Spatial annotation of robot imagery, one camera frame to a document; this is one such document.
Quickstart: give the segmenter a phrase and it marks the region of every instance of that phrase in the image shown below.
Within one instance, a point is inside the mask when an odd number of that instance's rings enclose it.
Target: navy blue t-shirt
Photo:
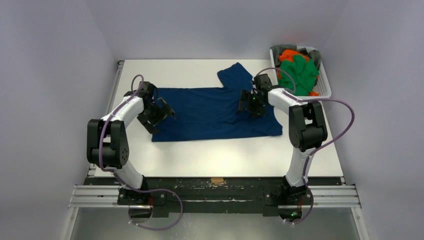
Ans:
[[[283,134],[272,106],[266,107],[266,114],[262,117],[252,118],[246,110],[236,114],[241,91],[252,90],[252,75],[240,63],[217,74],[224,87],[158,89],[159,97],[174,110],[176,119],[168,117],[156,125],[160,133],[152,135],[152,142]]]

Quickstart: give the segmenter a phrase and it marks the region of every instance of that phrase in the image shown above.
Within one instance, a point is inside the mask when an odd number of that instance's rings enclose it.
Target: orange cloth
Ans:
[[[293,56],[294,55],[300,55],[305,59],[306,62],[309,61],[309,57],[303,55],[302,53],[300,53],[298,51],[291,50],[291,49],[284,50],[281,53],[281,55],[278,56],[278,60],[280,60],[280,62],[289,61],[289,62],[293,63]],[[279,79],[281,78],[280,71],[277,71],[277,76],[278,76]]]
[[[310,93],[307,94],[308,96],[319,96],[320,94],[314,91],[311,91]]]

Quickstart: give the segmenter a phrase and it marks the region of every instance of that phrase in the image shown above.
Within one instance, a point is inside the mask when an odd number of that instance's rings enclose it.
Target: gray cloth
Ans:
[[[310,52],[308,52],[306,48],[301,48],[298,50],[298,47],[292,44],[274,45],[271,47],[271,49],[272,49],[272,56],[274,58],[274,63],[276,68],[279,68],[281,66],[281,61],[278,59],[278,57],[284,52],[284,50],[290,49],[290,50],[298,51],[299,53],[307,56],[309,59],[313,61],[313,64],[315,65],[316,69],[320,70],[321,53],[318,50],[312,50]]]
[[[308,52],[307,56],[313,61],[316,69],[320,70],[321,67],[321,53],[318,50],[312,50]]]

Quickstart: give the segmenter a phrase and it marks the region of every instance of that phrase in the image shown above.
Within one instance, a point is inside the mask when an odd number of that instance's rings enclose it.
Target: black mounting bracket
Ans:
[[[273,85],[267,74],[260,74],[253,78],[253,91],[241,90],[238,101],[237,113],[247,110],[253,118],[265,115],[266,105],[268,104],[268,92],[280,88],[279,85]]]
[[[306,124],[305,119],[312,120]],[[288,136],[293,147],[304,152],[319,148],[327,140],[327,126],[324,111],[319,101],[288,108]]]
[[[148,81],[144,81],[143,85],[141,85],[140,91],[138,91],[137,97],[142,98],[142,99],[144,99],[144,98],[152,99],[153,95],[155,94],[156,88],[157,87],[153,83],[150,83]],[[134,92],[135,92],[135,90],[134,91],[127,91],[123,96],[124,97],[131,96],[131,95],[133,95]]]
[[[299,199],[307,195],[305,186],[291,187],[286,177],[282,178],[282,184],[279,186],[265,187],[263,189],[265,205],[297,205]]]
[[[91,164],[99,164],[100,135],[105,122],[101,119],[91,119],[87,125],[87,160]],[[129,147],[125,124],[123,121],[109,122],[105,136],[110,135],[110,142],[104,142],[102,148],[103,167],[109,166],[121,169],[129,157]]]
[[[143,177],[141,183],[141,190],[149,190],[146,178]],[[140,193],[123,187],[119,188],[119,195],[117,204],[134,206],[134,205],[150,205],[150,206],[163,206],[166,202],[167,193],[165,191],[155,191],[149,193]]]
[[[158,98],[157,101],[162,107],[159,107],[155,102],[145,100],[144,111],[137,116],[138,121],[150,134],[158,134],[159,131],[155,126],[168,116],[175,119],[175,112],[167,102],[161,97]]]

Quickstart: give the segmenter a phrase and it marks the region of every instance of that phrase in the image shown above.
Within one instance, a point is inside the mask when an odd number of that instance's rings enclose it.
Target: t-shirt sleeve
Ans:
[[[237,91],[252,90],[252,75],[238,62],[217,74],[224,88]]]

